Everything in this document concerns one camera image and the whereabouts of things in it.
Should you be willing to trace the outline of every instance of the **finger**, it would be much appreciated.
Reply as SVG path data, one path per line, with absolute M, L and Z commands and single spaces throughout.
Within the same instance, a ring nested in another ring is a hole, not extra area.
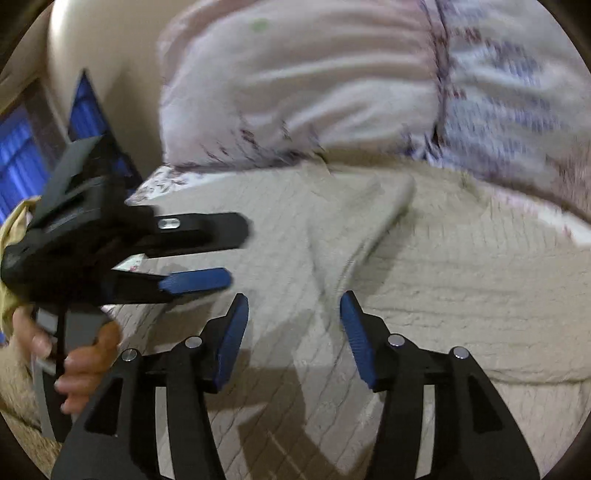
M 117 349 L 106 350 L 99 345 L 77 348 L 64 361 L 67 374 L 103 374 L 117 358 Z
M 92 395 L 102 380 L 102 375 L 62 375 L 55 384 L 63 395 Z
M 70 395 L 60 408 L 66 415 L 78 415 L 82 413 L 89 400 L 90 397 L 86 395 Z
M 49 335 L 33 322 L 30 307 L 17 308 L 12 315 L 12 325 L 14 336 L 27 359 L 31 353 L 40 358 L 47 358 L 51 355 L 53 346 Z
M 121 341 L 121 328 L 117 322 L 109 322 L 99 331 L 97 344 L 106 350 L 117 348 Z

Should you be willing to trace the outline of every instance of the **window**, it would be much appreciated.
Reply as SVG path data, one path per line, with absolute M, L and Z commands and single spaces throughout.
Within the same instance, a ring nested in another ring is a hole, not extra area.
M 80 77 L 74 104 L 72 105 L 68 136 L 70 140 L 75 141 L 105 134 L 112 136 L 111 129 L 100 109 L 88 74 L 84 71 Z M 120 155 L 113 164 L 113 170 L 125 178 L 129 194 L 132 194 L 141 185 L 142 178 L 131 159 L 118 146 L 117 148 Z
M 49 175 L 25 107 L 0 117 L 0 223 L 21 200 L 42 194 Z

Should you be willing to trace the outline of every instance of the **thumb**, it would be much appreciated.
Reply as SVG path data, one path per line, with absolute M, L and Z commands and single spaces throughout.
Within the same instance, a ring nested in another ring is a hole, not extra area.
M 31 307 L 19 307 L 12 316 L 14 336 L 27 361 L 30 360 L 31 354 L 47 358 L 53 348 L 49 335 L 35 324 L 31 312 Z

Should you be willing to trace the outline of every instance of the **beige wall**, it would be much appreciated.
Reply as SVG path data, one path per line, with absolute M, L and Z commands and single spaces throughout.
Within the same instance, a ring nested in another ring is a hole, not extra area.
M 0 112 L 43 70 L 50 14 L 51 7 L 35 20 L 0 73 Z
M 47 41 L 47 84 L 67 121 L 82 69 L 121 146 L 142 175 L 161 164 L 156 40 L 193 0 L 56 0 Z

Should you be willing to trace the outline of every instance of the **green stain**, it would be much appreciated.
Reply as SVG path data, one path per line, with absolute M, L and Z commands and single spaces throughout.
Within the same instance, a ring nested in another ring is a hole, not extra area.
M 264 32 L 269 28 L 269 21 L 266 18 L 258 18 L 251 24 L 252 31 L 255 33 Z

